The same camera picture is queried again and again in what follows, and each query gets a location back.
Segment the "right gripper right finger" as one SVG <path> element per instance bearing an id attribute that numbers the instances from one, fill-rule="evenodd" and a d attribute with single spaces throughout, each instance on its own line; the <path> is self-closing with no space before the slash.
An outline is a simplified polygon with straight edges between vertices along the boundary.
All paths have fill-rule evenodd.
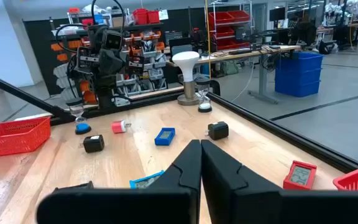
<path id="1" fill-rule="evenodd" d="M 358 223 L 358 191 L 284 190 L 211 141 L 201 147 L 213 223 Z"/>

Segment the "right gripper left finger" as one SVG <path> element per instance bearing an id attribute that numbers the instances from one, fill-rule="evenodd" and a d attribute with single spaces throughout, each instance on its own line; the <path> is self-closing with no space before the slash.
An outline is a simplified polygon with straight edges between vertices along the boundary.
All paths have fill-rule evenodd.
<path id="1" fill-rule="evenodd" d="M 201 143 L 192 140 L 144 189 L 69 187 L 46 196 L 37 223 L 198 223 Z"/>

